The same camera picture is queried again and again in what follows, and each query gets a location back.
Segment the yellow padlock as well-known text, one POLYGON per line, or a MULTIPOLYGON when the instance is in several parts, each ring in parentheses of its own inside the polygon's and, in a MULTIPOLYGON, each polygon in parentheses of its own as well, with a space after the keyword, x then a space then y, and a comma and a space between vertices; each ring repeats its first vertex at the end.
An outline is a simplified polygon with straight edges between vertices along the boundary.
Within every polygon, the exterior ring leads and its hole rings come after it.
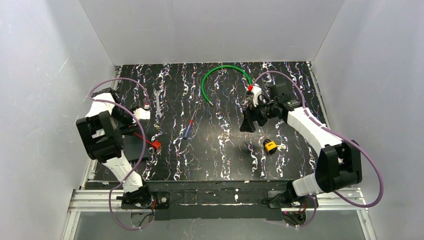
POLYGON ((278 145, 273 140, 267 138, 263 141, 263 148, 268 155, 272 155, 277 151, 278 145))

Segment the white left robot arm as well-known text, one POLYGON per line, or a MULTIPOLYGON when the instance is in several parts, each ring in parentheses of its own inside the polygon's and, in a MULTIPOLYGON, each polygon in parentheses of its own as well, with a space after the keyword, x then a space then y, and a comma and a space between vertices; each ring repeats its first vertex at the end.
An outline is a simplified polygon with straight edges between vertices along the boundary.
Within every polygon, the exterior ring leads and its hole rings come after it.
POLYGON ((139 130, 136 121, 117 105, 116 90, 108 87, 91 94, 89 112, 76 120, 76 127, 87 155, 107 167, 122 183, 120 200, 127 205, 147 208, 153 196, 145 180, 133 170, 124 154, 124 137, 139 130))

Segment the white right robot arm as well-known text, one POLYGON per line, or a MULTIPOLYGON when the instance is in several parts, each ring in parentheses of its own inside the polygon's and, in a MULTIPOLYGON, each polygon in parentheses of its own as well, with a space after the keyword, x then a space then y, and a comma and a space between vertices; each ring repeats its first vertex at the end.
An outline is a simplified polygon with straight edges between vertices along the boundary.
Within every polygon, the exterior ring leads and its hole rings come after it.
POLYGON ((278 118, 298 131, 318 154, 315 172, 291 180, 284 193, 285 199, 330 193, 362 181, 359 150, 327 132, 325 125, 304 108, 299 99, 289 94, 284 83, 271 85, 268 90, 269 97, 266 97, 260 87, 248 86, 248 105, 242 112, 240 131, 253 133, 255 125, 262 127, 269 119, 278 118))

